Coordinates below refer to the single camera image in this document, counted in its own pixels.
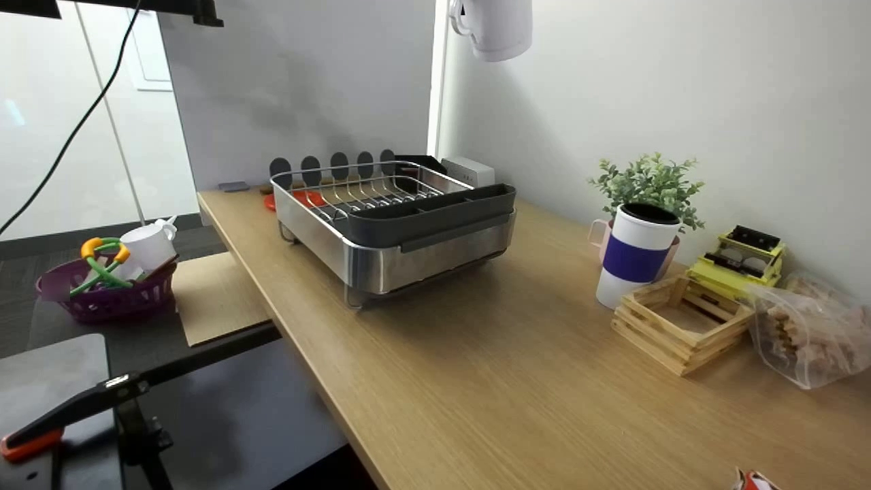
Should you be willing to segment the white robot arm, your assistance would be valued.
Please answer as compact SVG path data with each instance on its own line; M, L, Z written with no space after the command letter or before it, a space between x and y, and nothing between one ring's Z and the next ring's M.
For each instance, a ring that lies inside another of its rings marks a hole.
M486 63L520 58L535 40L531 0L452 0L452 29Z

